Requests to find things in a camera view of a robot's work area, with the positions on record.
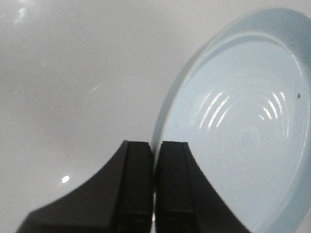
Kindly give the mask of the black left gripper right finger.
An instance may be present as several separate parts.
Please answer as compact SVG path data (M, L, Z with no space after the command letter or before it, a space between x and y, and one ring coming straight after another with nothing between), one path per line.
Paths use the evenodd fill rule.
M247 233L185 142L162 142L155 173L158 233Z

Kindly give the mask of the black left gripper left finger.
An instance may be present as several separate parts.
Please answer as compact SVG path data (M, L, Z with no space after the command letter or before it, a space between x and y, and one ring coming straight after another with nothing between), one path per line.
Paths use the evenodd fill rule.
M30 212L20 233L148 233L154 157L147 142L123 141L89 180Z

